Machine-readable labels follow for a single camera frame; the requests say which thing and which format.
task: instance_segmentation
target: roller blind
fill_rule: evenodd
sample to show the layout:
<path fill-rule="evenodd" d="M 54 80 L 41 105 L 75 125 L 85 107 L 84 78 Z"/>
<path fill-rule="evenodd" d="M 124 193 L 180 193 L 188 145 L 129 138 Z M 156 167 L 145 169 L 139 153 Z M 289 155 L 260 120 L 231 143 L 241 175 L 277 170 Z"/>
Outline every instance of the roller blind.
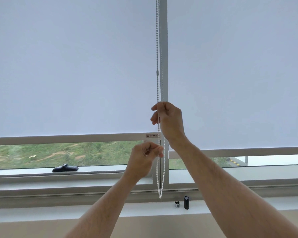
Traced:
<path fill-rule="evenodd" d="M 168 0 L 168 52 L 199 148 L 298 146 L 298 0 Z"/>
<path fill-rule="evenodd" d="M 0 0 L 0 137 L 154 132 L 155 0 Z"/>

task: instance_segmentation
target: person's left arm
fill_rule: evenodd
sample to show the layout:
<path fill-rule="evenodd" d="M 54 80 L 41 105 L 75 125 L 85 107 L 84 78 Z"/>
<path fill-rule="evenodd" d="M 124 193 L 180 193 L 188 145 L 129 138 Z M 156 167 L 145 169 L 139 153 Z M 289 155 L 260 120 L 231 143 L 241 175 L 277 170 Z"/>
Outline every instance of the person's left arm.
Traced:
<path fill-rule="evenodd" d="M 151 170 L 163 148 L 152 142 L 136 145 L 120 180 L 111 187 L 80 219 L 64 238 L 109 238 L 124 203 L 137 182 Z"/>

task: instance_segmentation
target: beige wall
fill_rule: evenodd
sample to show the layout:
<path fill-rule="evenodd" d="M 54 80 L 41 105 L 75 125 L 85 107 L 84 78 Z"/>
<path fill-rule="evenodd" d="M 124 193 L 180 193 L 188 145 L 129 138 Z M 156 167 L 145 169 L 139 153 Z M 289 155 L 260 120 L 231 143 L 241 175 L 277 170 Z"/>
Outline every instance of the beige wall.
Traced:
<path fill-rule="evenodd" d="M 298 226 L 298 210 L 282 211 Z M 60 238 L 76 220 L 0 223 L 0 238 Z M 238 229 L 241 224 L 231 222 Z M 113 238 L 225 237 L 210 214 L 121 217 Z"/>

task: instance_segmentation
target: hand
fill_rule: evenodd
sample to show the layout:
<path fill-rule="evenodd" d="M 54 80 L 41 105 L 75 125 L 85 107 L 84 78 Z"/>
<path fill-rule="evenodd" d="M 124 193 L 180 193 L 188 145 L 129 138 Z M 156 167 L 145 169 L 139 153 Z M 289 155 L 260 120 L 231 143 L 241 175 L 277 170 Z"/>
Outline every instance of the hand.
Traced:
<path fill-rule="evenodd" d="M 187 139 L 184 134 L 181 109 L 169 102 L 159 102 L 151 110 L 156 110 L 150 119 L 152 124 L 158 123 L 159 114 L 161 131 L 172 148 Z"/>
<path fill-rule="evenodd" d="M 145 177 L 151 170 L 152 163 L 157 156 L 163 157 L 163 147 L 152 142 L 144 142 L 133 147 L 123 176 L 131 179 L 135 184 Z"/>

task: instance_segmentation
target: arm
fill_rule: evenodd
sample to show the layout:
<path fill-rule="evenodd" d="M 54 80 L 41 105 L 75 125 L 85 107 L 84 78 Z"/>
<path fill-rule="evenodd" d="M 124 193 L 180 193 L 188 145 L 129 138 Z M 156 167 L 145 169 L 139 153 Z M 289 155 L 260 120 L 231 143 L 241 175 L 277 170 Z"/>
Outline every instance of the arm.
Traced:
<path fill-rule="evenodd" d="M 163 148 L 152 142 L 136 145 L 121 179 L 109 189 L 80 219 L 64 238 L 109 238 L 124 203 L 137 182 L 146 176 Z"/>
<path fill-rule="evenodd" d="M 205 156 L 186 138 L 181 110 L 158 103 L 161 130 L 180 155 L 213 217 L 228 238 L 298 237 L 298 228 L 274 207 Z M 158 122 L 157 112 L 151 118 Z M 231 222 L 240 224 L 238 228 Z"/>

